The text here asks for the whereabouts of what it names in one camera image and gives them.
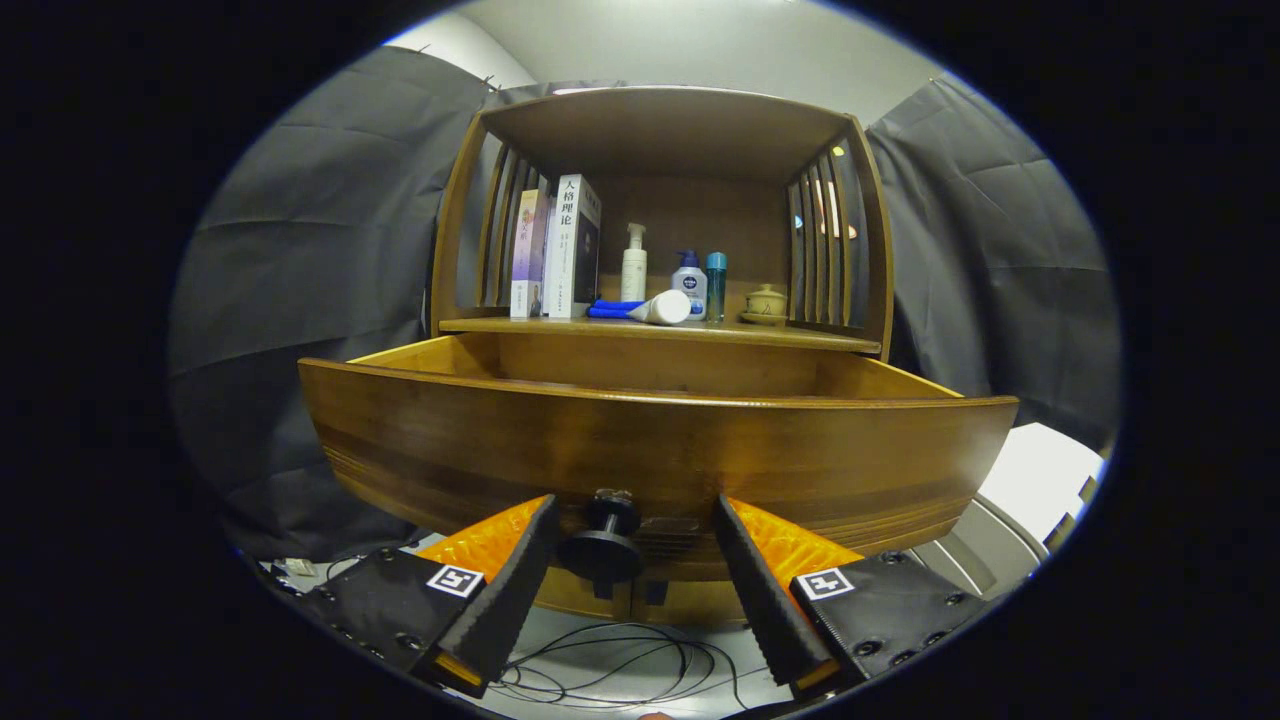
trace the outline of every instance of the small ceramic jar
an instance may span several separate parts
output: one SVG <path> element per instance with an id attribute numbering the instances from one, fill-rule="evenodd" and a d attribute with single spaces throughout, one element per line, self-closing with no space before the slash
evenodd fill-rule
<path id="1" fill-rule="evenodd" d="M 746 293 L 746 311 L 753 315 L 785 316 L 787 296 L 774 291 L 772 284 L 764 283 L 760 290 Z"/>

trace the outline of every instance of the white bottle with blue cap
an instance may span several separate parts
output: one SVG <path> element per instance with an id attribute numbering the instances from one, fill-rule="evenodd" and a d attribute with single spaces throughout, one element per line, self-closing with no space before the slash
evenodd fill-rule
<path id="1" fill-rule="evenodd" d="M 689 296 L 689 319 L 707 319 L 707 273 L 698 266 L 698 251 L 681 250 L 680 269 L 671 274 L 671 288 Z"/>

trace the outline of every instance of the white book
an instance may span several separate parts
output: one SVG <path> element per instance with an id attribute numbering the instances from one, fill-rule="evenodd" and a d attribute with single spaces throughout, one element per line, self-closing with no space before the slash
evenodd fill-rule
<path id="1" fill-rule="evenodd" d="M 543 314 L 543 258 L 550 199 L 540 190 L 520 193 L 516 238 L 511 249 L 511 316 Z"/>
<path id="2" fill-rule="evenodd" d="M 581 174 L 561 177 L 548 229 L 547 316 L 581 318 L 595 302 L 600 260 L 600 199 Z"/>

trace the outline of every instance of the wooden cabinet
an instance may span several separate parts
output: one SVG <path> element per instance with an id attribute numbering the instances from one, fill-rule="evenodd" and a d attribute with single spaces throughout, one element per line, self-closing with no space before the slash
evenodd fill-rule
<path id="1" fill-rule="evenodd" d="M 476 188 L 486 141 L 500 146 Z M 605 299 L 617 297 L 625 224 L 640 222 L 650 295 L 668 287 L 676 250 L 718 250 L 726 318 L 768 282 L 786 288 L 787 325 L 508 318 L 512 199 L 572 172 L 604 208 Z M 479 232 L 463 232 L 468 192 L 483 192 Z M 600 600 L 558 569 L 540 596 L 614 618 L 737 612 L 709 525 L 721 492 L 863 553 L 945 536 L 1018 401 L 961 397 L 883 363 L 892 254 L 879 195 L 852 117 L 773 97 L 609 88 L 479 114 L 440 213 L 431 340 L 300 361 L 337 477 L 440 533 L 548 492 L 576 532 L 596 489 L 630 491 L 644 518 L 636 588 L 671 582 L 667 601 L 636 601 L 632 588 Z"/>

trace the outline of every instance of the wooden drawer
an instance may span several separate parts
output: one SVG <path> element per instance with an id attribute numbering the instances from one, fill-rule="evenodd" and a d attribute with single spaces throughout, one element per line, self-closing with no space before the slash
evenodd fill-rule
<path id="1" fill-rule="evenodd" d="M 298 365 L 355 495 L 448 534 L 556 493 L 572 533 L 626 489 L 644 578 L 669 580 L 727 579 L 721 492 L 864 555 L 945 536 L 1018 404 L 850 352 L 664 338 L 475 332 Z"/>

